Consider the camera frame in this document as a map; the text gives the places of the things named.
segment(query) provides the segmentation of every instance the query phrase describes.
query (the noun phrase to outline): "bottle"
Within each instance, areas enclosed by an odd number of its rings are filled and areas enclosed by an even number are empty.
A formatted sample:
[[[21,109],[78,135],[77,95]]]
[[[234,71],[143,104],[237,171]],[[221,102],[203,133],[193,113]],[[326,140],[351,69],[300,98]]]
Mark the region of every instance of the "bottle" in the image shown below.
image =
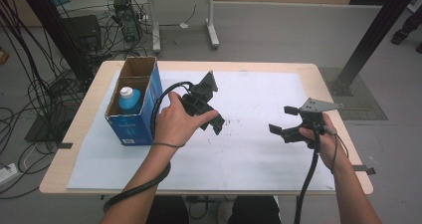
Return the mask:
[[[142,108],[142,95],[140,90],[123,87],[120,90],[118,105],[123,114],[139,114]]]

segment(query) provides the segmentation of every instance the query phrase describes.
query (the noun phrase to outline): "table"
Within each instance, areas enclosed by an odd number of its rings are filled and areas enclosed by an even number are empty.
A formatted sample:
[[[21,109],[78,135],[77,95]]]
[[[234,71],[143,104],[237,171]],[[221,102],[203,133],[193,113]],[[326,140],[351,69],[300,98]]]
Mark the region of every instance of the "table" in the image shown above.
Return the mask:
[[[159,25],[155,17],[154,0],[147,0],[147,1],[148,1],[148,6],[149,6],[149,16],[151,19],[151,26],[152,26],[152,50],[155,53],[159,53],[161,50],[161,46],[160,46],[160,37],[159,37]],[[209,0],[209,3],[208,3],[208,18],[206,19],[206,24],[208,28],[208,33],[211,38],[211,44],[214,48],[218,48],[220,46],[220,43],[218,41],[217,33],[215,32],[215,28],[214,28],[213,1],[214,0]]]
[[[90,90],[81,104],[78,113],[75,116],[63,142],[72,143],[72,148],[60,148],[47,171],[41,185],[40,190],[43,193],[74,193],[74,194],[116,194],[117,190],[92,190],[92,189],[68,189],[67,183],[74,169],[76,159],[81,148],[81,144],[93,123],[97,109],[106,93],[110,81],[116,71],[121,69],[123,61],[104,62],[94,79]],[[317,69],[312,64],[284,64],[284,63],[230,63],[230,62],[171,62],[158,61],[161,71],[249,71],[249,72],[270,72],[270,73],[296,73],[302,80],[303,87],[307,96],[318,100],[332,102],[330,94],[326,88],[324,81]],[[347,133],[337,111],[328,112],[338,134],[342,137],[349,151],[349,158],[352,164],[360,165],[361,161],[353,146],[353,143]],[[372,184],[366,172],[356,172],[357,177],[366,194],[373,191]],[[280,190],[276,193],[292,194],[292,191]],[[320,194],[317,191],[309,191],[308,194]]]

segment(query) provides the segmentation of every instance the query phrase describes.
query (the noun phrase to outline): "shoe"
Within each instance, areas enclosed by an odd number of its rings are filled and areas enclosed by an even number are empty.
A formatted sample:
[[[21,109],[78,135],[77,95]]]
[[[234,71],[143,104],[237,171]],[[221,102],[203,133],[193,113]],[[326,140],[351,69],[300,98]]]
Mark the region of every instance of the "shoe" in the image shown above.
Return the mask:
[[[416,48],[416,52],[422,54],[422,43],[419,44],[419,47],[418,48]]]
[[[9,58],[9,53],[4,49],[0,49],[0,52],[2,53],[0,57],[0,65],[4,65],[6,64],[7,59]]]
[[[223,201],[220,203],[217,214],[218,224],[227,224],[230,216],[232,216],[232,208],[234,203],[234,201]]]
[[[393,38],[391,39],[391,43],[395,45],[399,45],[401,42],[404,41],[404,39],[407,38],[409,34],[403,33],[401,30],[398,30],[396,33],[394,33]]]

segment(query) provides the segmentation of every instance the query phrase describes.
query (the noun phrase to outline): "blue box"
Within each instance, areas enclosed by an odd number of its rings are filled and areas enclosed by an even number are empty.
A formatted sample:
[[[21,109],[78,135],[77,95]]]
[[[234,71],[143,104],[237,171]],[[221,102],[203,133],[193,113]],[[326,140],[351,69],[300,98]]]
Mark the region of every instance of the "blue box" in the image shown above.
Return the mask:
[[[139,89],[143,95],[139,114],[122,114],[118,106],[122,87]],[[150,129],[152,110],[162,94],[161,79],[154,57],[127,58],[121,68],[105,119],[123,145],[152,145]]]

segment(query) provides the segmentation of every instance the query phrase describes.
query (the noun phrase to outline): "white bottle cap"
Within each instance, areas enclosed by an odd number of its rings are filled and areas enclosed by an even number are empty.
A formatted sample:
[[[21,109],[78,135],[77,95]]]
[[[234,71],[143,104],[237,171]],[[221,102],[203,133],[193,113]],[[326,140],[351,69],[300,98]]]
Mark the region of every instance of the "white bottle cap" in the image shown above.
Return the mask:
[[[133,89],[130,87],[123,87],[120,90],[120,95],[124,98],[124,99],[129,99],[133,96]]]

